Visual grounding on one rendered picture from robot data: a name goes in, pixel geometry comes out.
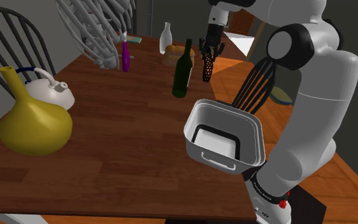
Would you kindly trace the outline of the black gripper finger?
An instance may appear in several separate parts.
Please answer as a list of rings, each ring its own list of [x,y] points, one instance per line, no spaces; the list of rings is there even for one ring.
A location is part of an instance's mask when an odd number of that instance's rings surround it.
[[[220,43],[213,48],[213,57],[218,57],[224,50],[225,43]]]
[[[209,45],[207,43],[207,40],[205,38],[199,39],[199,50],[203,58],[205,58],[206,53],[209,49]]]

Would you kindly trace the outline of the tan bread loaf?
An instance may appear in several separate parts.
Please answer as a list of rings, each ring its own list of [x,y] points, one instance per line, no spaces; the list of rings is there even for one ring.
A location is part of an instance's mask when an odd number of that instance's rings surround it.
[[[175,67],[185,50],[184,46],[169,45],[163,54],[162,64]]]

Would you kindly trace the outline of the dark green wine bottle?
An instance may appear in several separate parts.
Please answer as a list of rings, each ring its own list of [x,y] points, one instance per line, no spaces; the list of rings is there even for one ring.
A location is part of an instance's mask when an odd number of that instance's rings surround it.
[[[190,57],[192,39],[186,40],[183,55],[178,59],[172,87],[172,95],[178,98],[186,96],[189,85],[189,77],[191,76],[193,63]]]

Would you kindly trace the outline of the white bottle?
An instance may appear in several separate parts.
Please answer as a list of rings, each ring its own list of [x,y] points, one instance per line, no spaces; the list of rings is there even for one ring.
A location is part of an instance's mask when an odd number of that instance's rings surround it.
[[[160,53],[165,53],[166,47],[172,44],[172,34],[170,31],[170,22],[165,22],[164,30],[160,35]]]

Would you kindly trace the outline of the black spindle-back chair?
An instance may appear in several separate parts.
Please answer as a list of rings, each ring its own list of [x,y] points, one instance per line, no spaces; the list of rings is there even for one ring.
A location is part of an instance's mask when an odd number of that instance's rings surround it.
[[[275,85],[276,66],[270,57],[261,59],[247,75],[231,105],[254,115]]]
[[[46,61],[48,62],[48,65],[51,69],[52,75],[55,76],[56,75],[56,71],[55,68],[53,66],[53,62],[51,60],[50,54],[48,52],[48,49],[46,47],[45,41],[41,35],[41,33],[38,31],[38,29],[36,28],[36,26],[30,22],[29,19],[27,19],[26,17],[24,17],[23,15],[21,15],[20,13],[11,10],[9,8],[4,8],[4,7],[0,7],[0,14],[2,14],[2,16],[4,17],[6,23],[8,24],[11,32],[13,33],[17,43],[19,44],[20,48],[22,49],[26,59],[28,60],[29,64],[31,65],[31,67],[36,67],[34,60],[32,59],[27,47],[24,44],[24,40],[21,38],[21,36],[18,33],[18,29],[15,27],[11,16],[16,17],[17,20],[20,23],[20,26],[22,28],[22,30],[25,33],[25,36],[41,66],[42,69],[46,70],[46,66],[45,63],[43,62],[42,58],[41,58],[41,54],[34,42],[34,38],[31,35],[30,30],[37,36],[38,41],[41,45],[41,48],[43,50],[43,53],[46,57]],[[19,58],[17,57],[16,53],[13,51],[12,47],[10,46],[10,44],[8,43],[8,40],[6,39],[6,37],[4,36],[3,32],[0,29],[0,41],[2,42],[3,46],[5,47],[5,49],[8,51],[9,55],[11,56],[11,58],[13,59],[13,61],[15,62],[15,64],[18,66],[19,71],[20,72],[24,72],[24,77],[26,79],[26,84],[30,83],[32,80],[30,78],[30,76],[27,74],[26,70],[23,70],[22,68],[25,67],[22,65],[22,63],[20,62]],[[4,66],[8,66],[7,61],[4,59],[4,57],[1,55],[0,53],[0,64],[4,67]],[[0,76],[0,86],[2,86],[5,91],[7,91],[7,93],[9,93],[12,98],[15,98],[15,96],[13,95],[12,91],[10,90],[8,84],[5,82],[5,80]]]

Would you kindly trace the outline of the white square pot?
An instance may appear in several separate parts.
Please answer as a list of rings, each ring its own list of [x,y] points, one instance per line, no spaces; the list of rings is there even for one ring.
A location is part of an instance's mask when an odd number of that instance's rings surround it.
[[[221,102],[196,101],[184,126],[187,154],[228,174],[241,174],[265,162],[261,122]]]

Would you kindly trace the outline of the yellow round cushion blue rim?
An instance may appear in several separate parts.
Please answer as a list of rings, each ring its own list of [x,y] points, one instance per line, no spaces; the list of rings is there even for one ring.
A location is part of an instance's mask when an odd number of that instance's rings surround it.
[[[269,97],[277,104],[287,106],[293,103],[293,100],[279,87],[273,87]]]

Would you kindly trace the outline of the purple bottle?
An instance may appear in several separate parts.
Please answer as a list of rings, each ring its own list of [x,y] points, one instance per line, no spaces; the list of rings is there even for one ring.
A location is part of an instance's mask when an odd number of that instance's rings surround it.
[[[123,42],[122,54],[121,54],[122,67],[124,72],[128,72],[130,68],[130,54],[127,48],[127,32],[123,32],[121,36]]]

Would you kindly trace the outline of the brown wooden table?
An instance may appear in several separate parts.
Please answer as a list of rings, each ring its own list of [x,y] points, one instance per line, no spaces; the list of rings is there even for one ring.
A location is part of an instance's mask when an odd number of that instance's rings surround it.
[[[29,157],[0,140],[0,213],[255,220],[241,175],[186,153],[183,129],[194,104],[214,98],[201,59],[180,99],[156,39],[128,48],[126,73],[79,56],[57,74],[75,98],[72,135],[59,151]]]

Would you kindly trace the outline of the yellow long-necked vase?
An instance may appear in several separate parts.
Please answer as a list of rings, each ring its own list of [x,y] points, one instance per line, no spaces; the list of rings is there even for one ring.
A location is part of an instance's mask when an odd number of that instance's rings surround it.
[[[31,97],[14,67],[2,67],[0,72],[15,96],[15,105],[0,123],[4,145],[30,156],[61,149],[72,134],[72,119],[67,110]]]

